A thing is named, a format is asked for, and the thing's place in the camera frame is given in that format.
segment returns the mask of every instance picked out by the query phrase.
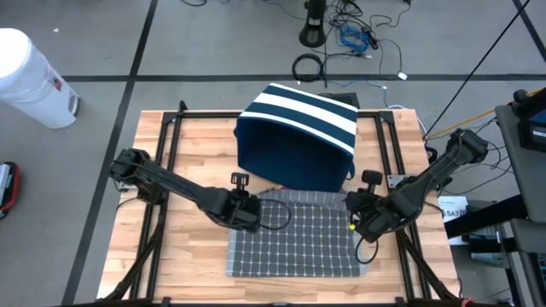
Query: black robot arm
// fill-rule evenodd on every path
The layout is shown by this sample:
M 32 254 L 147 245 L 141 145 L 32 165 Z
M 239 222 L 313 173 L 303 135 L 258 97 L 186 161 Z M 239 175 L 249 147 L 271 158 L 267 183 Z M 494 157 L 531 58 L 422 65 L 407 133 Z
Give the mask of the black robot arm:
M 352 227 L 367 242 L 375 242 L 383 234 L 409 225 L 421 214 L 428 193 L 461 165 L 479 163 L 486 155 L 487 141 L 471 130 L 457 129 L 436 162 L 420 175 L 404 179 L 386 197 L 350 192 L 346 204 Z
M 161 205 L 171 191 L 193 201 L 213 222 L 231 228 L 257 231 L 260 222 L 258 198 L 244 190 L 248 175 L 233 173 L 231 182 L 236 188 L 202 187 L 181 177 L 149 159 L 148 153 L 138 149 L 124 149 L 110 167 L 113 180 L 138 188 L 137 198 Z

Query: wooden tabletop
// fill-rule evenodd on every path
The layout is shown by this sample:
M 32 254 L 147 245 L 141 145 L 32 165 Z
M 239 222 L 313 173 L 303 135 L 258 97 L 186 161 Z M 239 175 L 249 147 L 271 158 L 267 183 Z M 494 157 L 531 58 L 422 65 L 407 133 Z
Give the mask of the wooden tabletop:
M 427 168 L 428 163 L 415 111 L 393 112 L 405 170 L 408 174 L 418 174 Z M 162 111 L 142 112 L 134 148 L 155 153 L 162 116 Z M 229 182 L 230 174 L 243 171 L 236 163 L 234 127 L 235 119 L 184 119 L 175 172 L 204 186 L 233 188 Z M 384 130 L 390 161 L 394 165 L 387 125 Z M 170 142 L 171 138 L 168 137 L 163 166 L 166 166 Z M 383 172 L 372 119 L 358 120 L 354 162 L 357 174 L 363 170 Z M 344 184 L 348 190 L 362 186 L 358 176 Z M 251 175 L 248 186 L 251 193 L 270 187 L 275 187 L 275 184 Z M 386 194 L 385 180 L 375 192 Z M 135 195 L 136 192 L 124 193 L 121 201 Z M 437 203 L 432 194 L 427 201 Z M 128 202 L 118 210 L 98 298 L 109 294 L 133 264 L 143 213 L 144 205 L 139 200 Z M 456 295 L 459 285 L 440 212 L 425 206 L 417 225 L 425 259 Z M 192 202 L 171 194 L 155 299 L 168 296 L 176 303 L 391 303 L 394 297 L 405 296 L 393 234 L 381 236 L 377 259 L 365 276 L 358 278 L 228 277 L 225 274 L 227 245 L 227 229 L 209 221 Z M 369 255 L 373 249 L 374 245 L 365 246 L 363 254 Z M 421 296 L 417 270 L 413 261 L 411 264 L 415 293 Z M 144 270 L 144 274 L 148 276 L 148 269 Z M 145 291 L 146 281 L 147 278 L 142 279 L 141 293 Z

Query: gray floor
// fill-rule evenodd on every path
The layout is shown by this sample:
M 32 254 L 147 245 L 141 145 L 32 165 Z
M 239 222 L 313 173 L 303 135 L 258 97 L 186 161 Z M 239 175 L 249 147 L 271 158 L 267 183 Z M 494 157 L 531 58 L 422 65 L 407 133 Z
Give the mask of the gray floor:
M 150 1 L 0 0 L 0 27 L 26 32 L 64 76 L 127 76 Z M 277 1 L 292 14 L 305 15 L 303 1 Z M 405 8 L 398 0 L 357 2 L 365 20 L 371 14 L 395 15 Z M 415 0 L 399 27 L 376 30 L 378 37 L 390 38 L 402 48 L 403 71 L 409 80 L 374 83 L 387 87 L 389 104 L 417 109 L 425 126 L 430 126 L 461 84 L 442 80 L 453 74 L 458 75 L 457 80 L 464 78 L 516 10 L 512 0 Z M 546 2 L 533 0 L 527 12 L 545 41 L 542 16 Z M 208 77 L 202 82 L 136 82 L 132 95 L 125 95 L 130 98 L 129 106 L 114 146 L 119 151 L 132 144 L 143 109 L 175 109 L 181 99 L 191 109 L 244 108 L 269 80 L 253 81 L 247 76 L 246 81 L 230 82 L 229 75 L 290 74 L 293 60 L 309 52 L 297 39 L 301 27 L 301 20 L 261 1 L 210 0 L 194 9 L 179 1 L 159 0 L 138 74 L 228 77 L 222 82 L 207 82 Z M 383 73 L 396 73 L 397 50 L 388 43 L 385 49 Z M 331 40 L 328 52 L 336 51 L 345 50 Z M 333 60 L 328 71 L 376 74 L 380 55 L 378 51 L 370 54 L 372 59 L 367 60 Z M 315 69 L 312 63 L 302 64 L 309 72 Z M 521 74 L 545 73 L 546 63 L 524 22 L 518 19 L 477 71 L 485 79 L 497 81 L 471 81 L 437 128 L 505 103 L 517 89 L 543 87 L 543 78 L 522 81 L 525 75 Z M 430 81 L 411 80 L 419 75 Z M 44 306 L 62 300 L 126 88 L 125 82 L 96 81 L 72 83 L 84 104 L 76 123 L 66 129 L 47 130 L 11 107 L 0 105 L 0 157 L 20 164 L 24 176 L 17 207 L 0 222 L 2 306 Z M 326 90 L 322 83 L 279 83 L 313 93 L 354 91 L 361 107 L 383 107 L 380 90 L 363 82 L 345 88 L 330 84 Z M 496 126 L 480 135 L 502 146 Z M 444 140 L 431 144 L 442 149 Z M 490 162 L 495 160 L 494 154 L 488 157 Z M 499 173 L 476 167 L 457 175 L 450 190 L 464 191 Z M 467 197 L 501 200 L 516 193 L 515 180 L 507 174 Z M 79 284 L 78 302 L 96 296 L 118 199 L 109 182 Z M 502 270 L 469 260 L 464 248 L 453 249 L 453 253 L 466 296 L 483 298 L 507 287 Z M 508 292 L 488 301 L 506 297 Z

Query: white container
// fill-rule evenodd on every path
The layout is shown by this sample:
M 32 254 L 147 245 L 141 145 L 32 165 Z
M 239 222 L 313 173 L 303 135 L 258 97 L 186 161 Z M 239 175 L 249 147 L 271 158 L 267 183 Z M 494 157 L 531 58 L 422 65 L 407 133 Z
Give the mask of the white container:
M 79 97 L 25 33 L 0 29 L 0 101 L 56 129 L 76 120 Z

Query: navy blue bag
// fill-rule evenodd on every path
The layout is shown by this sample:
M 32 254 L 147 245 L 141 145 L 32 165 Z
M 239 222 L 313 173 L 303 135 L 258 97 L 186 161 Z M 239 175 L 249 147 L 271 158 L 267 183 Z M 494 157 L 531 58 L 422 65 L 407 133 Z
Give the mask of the navy blue bag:
M 357 109 L 270 84 L 239 116 L 240 168 L 287 188 L 339 192 L 352 163 Z

